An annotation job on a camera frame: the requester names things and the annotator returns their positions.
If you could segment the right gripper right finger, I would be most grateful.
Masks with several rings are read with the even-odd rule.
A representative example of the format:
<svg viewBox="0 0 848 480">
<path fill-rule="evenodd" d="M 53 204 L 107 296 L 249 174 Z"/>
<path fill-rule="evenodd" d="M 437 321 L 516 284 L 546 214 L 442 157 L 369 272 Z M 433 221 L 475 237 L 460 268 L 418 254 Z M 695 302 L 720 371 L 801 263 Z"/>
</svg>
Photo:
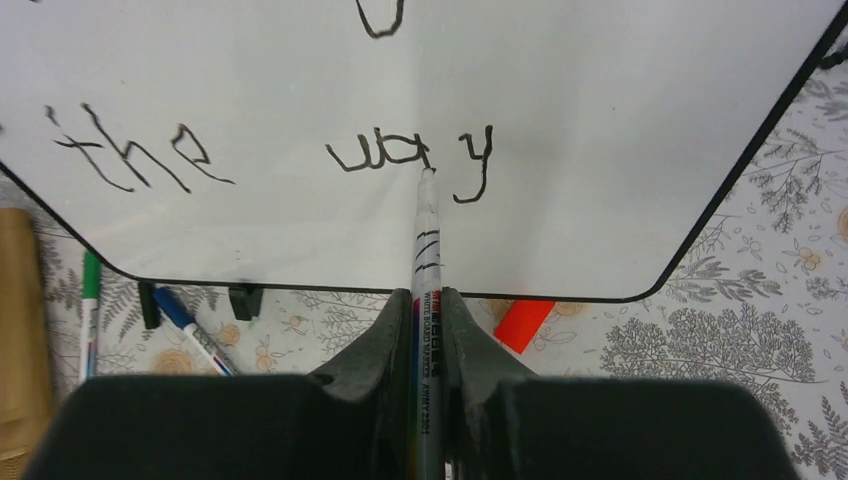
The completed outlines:
<svg viewBox="0 0 848 480">
<path fill-rule="evenodd" d="M 441 292 L 446 367 L 445 450 L 454 479 L 515 479 L 509 390 L 534 373 L 475 321 L 461 294 Z"/>
</svg>

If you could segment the white whiteboard black frame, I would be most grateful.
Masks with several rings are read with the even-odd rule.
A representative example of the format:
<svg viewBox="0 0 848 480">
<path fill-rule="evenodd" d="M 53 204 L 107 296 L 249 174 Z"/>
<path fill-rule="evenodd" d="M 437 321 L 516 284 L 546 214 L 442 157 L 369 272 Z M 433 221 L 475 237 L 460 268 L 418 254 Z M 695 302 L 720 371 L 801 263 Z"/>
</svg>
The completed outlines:
<svg viewBox="0 0 848 480">
<path fill-rule="evenodd" d="M 157 282 L 659 288 L 843 1 L 5 1 L 1 167 Z"/>
</svg>

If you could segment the black cap whiteboard marker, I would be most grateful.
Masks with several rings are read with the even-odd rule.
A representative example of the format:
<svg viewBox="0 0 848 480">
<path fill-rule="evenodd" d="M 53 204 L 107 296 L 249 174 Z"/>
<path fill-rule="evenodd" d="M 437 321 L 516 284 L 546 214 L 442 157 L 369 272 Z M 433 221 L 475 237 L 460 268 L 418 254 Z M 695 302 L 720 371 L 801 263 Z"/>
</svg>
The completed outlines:
<svg viewBox="0 0 848 480">
<path fill-rule="evenodd" d="M 441 259 L 435 170 L 417 187 L 412 265 L 413 401 L 410 477 L 443 479 Z"/>
</svg>

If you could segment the black marker cap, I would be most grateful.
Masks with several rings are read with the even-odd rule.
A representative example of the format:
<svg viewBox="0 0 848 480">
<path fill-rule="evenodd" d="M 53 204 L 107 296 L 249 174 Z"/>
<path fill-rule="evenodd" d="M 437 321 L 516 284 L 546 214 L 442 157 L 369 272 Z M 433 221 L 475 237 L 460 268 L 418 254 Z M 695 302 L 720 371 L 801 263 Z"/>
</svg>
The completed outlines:
<svg viewBox="0 0 848 480">
<path fill-rule="evenodd" d="M 154 298 L 155 286 L 151 282 L 139 281 L 137 290 L 144 327 L 146 330 L 155 330 L 161 325 L 159 307 Z"/>
</svg>

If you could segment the green cap whiteboard marker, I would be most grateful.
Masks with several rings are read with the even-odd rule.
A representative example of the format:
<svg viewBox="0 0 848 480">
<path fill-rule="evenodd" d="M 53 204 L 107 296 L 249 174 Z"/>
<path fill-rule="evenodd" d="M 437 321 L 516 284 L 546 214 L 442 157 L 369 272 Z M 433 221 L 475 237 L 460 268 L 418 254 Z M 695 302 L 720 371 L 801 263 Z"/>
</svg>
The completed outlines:
<svg viewBox="0 0 848 480">
<path fill-rule="evenodd" d="M 92 252 L 86 251 L 82 267 L 82 317 L 78 374 L 79 380 L 84 382 L 96 372 L 101 263 Z"/>
</svg>

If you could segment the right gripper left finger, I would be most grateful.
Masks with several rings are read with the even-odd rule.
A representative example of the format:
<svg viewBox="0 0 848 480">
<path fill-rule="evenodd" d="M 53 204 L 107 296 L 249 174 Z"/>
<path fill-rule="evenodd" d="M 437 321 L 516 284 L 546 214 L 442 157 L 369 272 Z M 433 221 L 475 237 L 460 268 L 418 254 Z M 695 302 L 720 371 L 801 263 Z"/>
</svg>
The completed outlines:
<svg viewBox="0 0 848 480">
<path fill-rule="evenodd" d="M 404 479 L 411 413 L 412 300 L 391 293 L 371 327 L 311 372 L 322 384 L 326 479 Z"/>
</svg>

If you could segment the blue cap whiteboard marker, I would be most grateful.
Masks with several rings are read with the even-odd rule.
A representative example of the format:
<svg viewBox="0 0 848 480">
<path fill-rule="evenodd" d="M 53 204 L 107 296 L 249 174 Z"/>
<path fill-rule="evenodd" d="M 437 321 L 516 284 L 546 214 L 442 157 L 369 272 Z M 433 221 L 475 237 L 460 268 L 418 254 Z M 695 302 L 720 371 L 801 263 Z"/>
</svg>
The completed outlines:
<svg viewBox="0 0 848 480">
<path fill-rule="evenodd" d="M 238 373 L 237 368 L 219 348 L 217 343 L 199 326 L 195 318 L 183 307 L 169 289 L 155 287 L 153 298 L 171 322 L 187 336 L 201 355 L 220 375 L 234 376 Z"/>
</svg>

